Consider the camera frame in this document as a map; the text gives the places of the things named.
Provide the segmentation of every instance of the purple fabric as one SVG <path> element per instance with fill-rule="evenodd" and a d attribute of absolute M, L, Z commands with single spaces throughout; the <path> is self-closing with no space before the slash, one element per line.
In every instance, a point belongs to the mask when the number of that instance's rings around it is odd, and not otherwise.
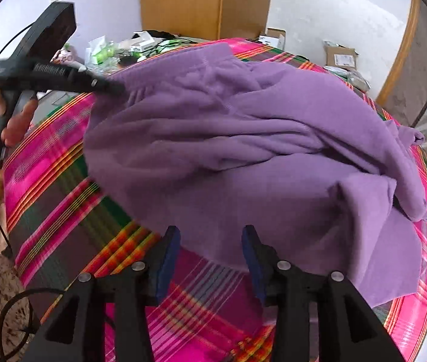
<path fill-rule="evenodd" d="M 253 224 L 280 258 L 348 274 L 371 306 L 416 292 L 427 216 L 408 147 L 338 78 L 242 62 L 225 44 L 184 49 L 114 75 L 84 137 L 90 176 L 140 224 L 246 270 Z"/>

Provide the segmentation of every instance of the silver screw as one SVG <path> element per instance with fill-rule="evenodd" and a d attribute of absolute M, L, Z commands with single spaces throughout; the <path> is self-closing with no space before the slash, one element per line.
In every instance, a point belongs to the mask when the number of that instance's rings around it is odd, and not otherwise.
<path fill-rule="evenodd" d="M 331 273 L 331 278 L 332 278 L 332 280 L 334 280 L 336 282 L 342 282 L 344 280 L 344 275 L 342 273 L 340 273 L 339 271 L 335 271 L 335 272 Z"/>
<path fill-rule="evenodd" d="M 91 280 L 91 274 L 89 272 L 84 272 L 78 276 L 78 280 L 81 283 L 89 282 Z"/>
<path fill-rule="evenodd" d="M 291 263 L 285 260 L 280 260 L 277 263 L 277 268 L 279 268 L 282 271 L 286 271 L 291 268 Z"/>
<path fill-rule="evenodd" d="M 143 261 L 133 262 L 133 264 L 131 265 L 131 269 L 133 271 L 142 271 L 145 268 L 146 264 Z"/>

